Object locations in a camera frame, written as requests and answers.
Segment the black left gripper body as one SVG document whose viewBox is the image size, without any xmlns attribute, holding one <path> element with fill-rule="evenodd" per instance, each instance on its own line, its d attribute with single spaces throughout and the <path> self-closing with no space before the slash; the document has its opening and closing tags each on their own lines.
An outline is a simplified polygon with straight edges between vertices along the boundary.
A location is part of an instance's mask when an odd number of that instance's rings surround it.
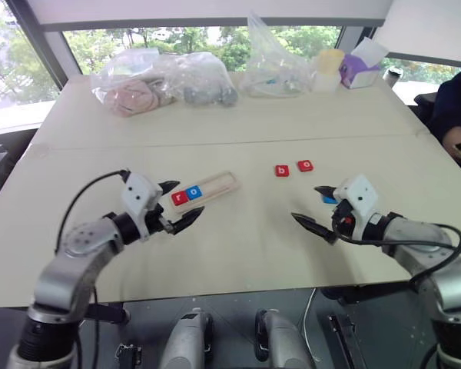
<svg viewBox="0 0 461 369">
<path fill-rule="evenodd" d="M 160 232 L 176 234 L 176 227 L 171 221 L 166 219 L 164 208 L 160 204 L 157 204 L 153 210 L 147 212 L 144 216 L 144 223 L 150 236 Z"/>
</svg>

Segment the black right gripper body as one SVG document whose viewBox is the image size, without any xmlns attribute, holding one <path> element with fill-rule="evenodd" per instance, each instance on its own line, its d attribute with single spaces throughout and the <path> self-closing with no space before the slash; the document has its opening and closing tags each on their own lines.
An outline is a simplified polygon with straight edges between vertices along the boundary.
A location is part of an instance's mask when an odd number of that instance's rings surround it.
<svg viewBox="0 0 461 369">
<path fill-rule="evenodd" d="M 353 206 L 348 200 L 342 200 L 334 209 L 332 215 L 332 231 L 338 236 L 352 236 L 356 226 L 353 216 Z"/>
</svg>

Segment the person's bare hand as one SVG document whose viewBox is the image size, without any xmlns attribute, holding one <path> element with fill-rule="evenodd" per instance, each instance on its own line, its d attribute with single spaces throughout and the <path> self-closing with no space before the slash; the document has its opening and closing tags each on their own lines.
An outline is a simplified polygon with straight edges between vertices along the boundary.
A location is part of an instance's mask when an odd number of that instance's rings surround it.
<svg viewBox="0 0 461 369">
<path fill-rule="evenodd" d="M 443 137 L 443 147 L 452 158 L 458 158 L 456 145 L 461 144 L 461 127 L 457 126 L 448 130 Z"/>
</svg>

